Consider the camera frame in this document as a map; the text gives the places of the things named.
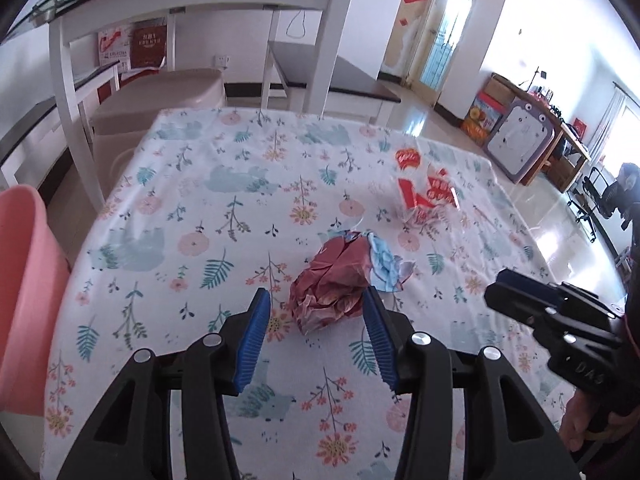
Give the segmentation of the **right hand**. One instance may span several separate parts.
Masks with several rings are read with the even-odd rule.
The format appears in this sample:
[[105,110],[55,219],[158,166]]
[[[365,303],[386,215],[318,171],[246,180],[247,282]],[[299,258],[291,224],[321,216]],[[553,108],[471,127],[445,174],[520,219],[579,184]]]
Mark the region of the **right hand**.
[[[559,436],[570,452],[577,452],[582,448],[590,420],[597,409],[597,403],[579,390],[575,391],[574,396],[566,404]],[[625,423],[616,414],[610,415],[608,426],[610,429],[606,442],[615,442],[626,434]]]

